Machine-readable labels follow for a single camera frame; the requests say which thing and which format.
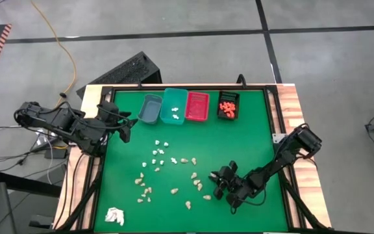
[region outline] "green mat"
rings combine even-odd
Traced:
[[[231,214],[225,197],[210,201],[203,196],[215,188],[208,175],[213,170],[238,163],[238,174],[244,176],[257,166],[264,166],[273,157],[273,147],[262,91],[233,91],[240,94],[240,113],[235,121],[220,120],[216,115],[219,92],[209,91],[210,109],[206,122],[185,121],[183,125],[168,125],[160,120],[156,125],[138,122],[131,132],[131,141],[122,143],[118,134],[108,142],[105,169],[99,205],[95,220],[95,232],[256,232],[286,231],[286,216],[277,176],[267,185],[264,205],[255,207],[243,204],[236,214]],[[163,92],[117,92],[115,103],[122,111],[131,111],[132,118],[139,113],[146,94],[162,96]],[[153,156],[157,148],[164,155]],[[173,164],[170,158],[178,160]],[[180,159],[197,159],[197,165],[181,164]],[[164,166],[158,162],[164,160]],[[148,194],[151,203],[144,198],[138,203],[145,187],[135,185],[134,180],[145,174],[143,182],[152,187]],[[202,191],[193,185],[190,176],[197,172],[203,184]],[[179,191],[170,193],[173,188]],[[262,200],[263,193],[252,202]],[[192,208],[188,210],[185,202]],[[105,222],[109,208],[125,211],[125,224]]]

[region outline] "red plastic bin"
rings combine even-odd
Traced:
[[[210,96],[199,92],[188,92],[186,119],[203,122],[208,117]]]

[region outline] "wooden table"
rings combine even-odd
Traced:
[[[144,86],[232,86],[237,85],[238,88],[241,84],[143,84]],[[248,84],[248,85],[272,85],[272,84]],[[286,132],[291,133],[294,127],[297,127],[299,124],[304,123],[303,113],[301,111],[301,106],[299,104],[297,90],[294,84],[274,84],[277,86],[278,97],[280,102],[280,107],[282,113],[277,113],[274,96],[269,94],[269,100],[271,103],[271,110],[273,114],[274,124],[275,124],[275,132],[280,133],[280,124],[279,124],[279,115],[282,114]],[[81,111],[86,113],[85,118],[93,118],[97,115],[97,107],[96,105],[99,104],[101,100],[101,91],[104,86],[113,86],[113,87],[134,87],[137,84],[115,84],[115,85],[101,85],[101,84],[93,84],[86,86],[86,91],[82,101]],[[71,209],[74,210],[75,206],[78,204],[82,197],[83,185],[86,179],[86,172],[88,170],[88,159],[89,157],[84,156],[79,165],[76,165],[79,156],[81,155],[81,151],[78,148],[72,148],[70,157],[69,157],[69,166],[68,166],[68,178],[64,180],[62,193],[60,195],[60,201],[58,203],[57,212],[55,216],[55,223],[59,219],[60,213],[63,208],[64,202],[66,203],[66,207],[64,209],[64,214],[61,216],[60,222],[58,226],[61,226],[63,222],[67,219],[69,215],[69,206],[71,203]],[[95,159],[95,166],[92,170],[92,180],[96,174],[99,159]],[[73,197],[71,196],[71,183],[73,180],[73,171],[77,166],[77,172],[74,179],[74,193]],[[330,220],[329,215],[327,212],[327,208],[325,205],[323,192],[321,189],[321,185],[319,182],[318,173],[316,167],[310,161],[298,160],[294,164],[295,168],[295,175],[297,178],[298,189],[301,198],[307,205],[307,207],[312,211],[312,213],[317,217],[317,219],[324,224],[325,226],[330,227]],[[66,182],[68,183],[68,189],[65,190]],[[90,220],[90,213],[92,211],[92,199],[86,205],[86,209],[84,212],[84,218],[82,223],[82,228],[89,228],[89,220]],[[290,208],[292,213],[292,222],[294,227],[300,227],[300,223],[297,217],[297,209],[296,206],[288,196],[290,202]]]

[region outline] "white tissue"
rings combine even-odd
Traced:
[[[105,222],[116,222],[123,226],[123,211],[115,207],[109,208],[105,216]]]

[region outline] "black floor stripe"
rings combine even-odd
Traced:
[[[143,34],[121,34],[121,35],[102,35],[102,36],[77,36],[77,37],[59,37],[61,42],[81,42],[95,40],[122,40],[122,39],[142,39],[142,38],[176,38],[188,36],[228,36],[228,35],[249,35],[262,34],[260,29],[236,29],[219,31],[190,31],[190,32],[161,32],[161,33],[143,33]],[[27,38],[27,39],[9,39],[6,44],[20,43],[42,43],[56,42],[55,38]]]
[[[256,6],[258,7],[258,13],[260,18],[260,23],[262,25],[262,30],[264,33],[265,44],[268,50],[269,61],[271,62],[272,72],[276,83],[282,83],[281,73],[279,72],[279,66],[277,62],[277,56],[275,56],[275,51],[273,49],[273,44],[271,40],[271,35],[269,35],[268,23],[266,21],[264,8],[262,6],[261,0],[255,0]]]
[[[302,28],[302,29],[270,29],[271,34],[286,33],[329,33],[329,32],[355,32],[374,31],[374,26],[352,26],[352,27],[322,27],[322,28]]]

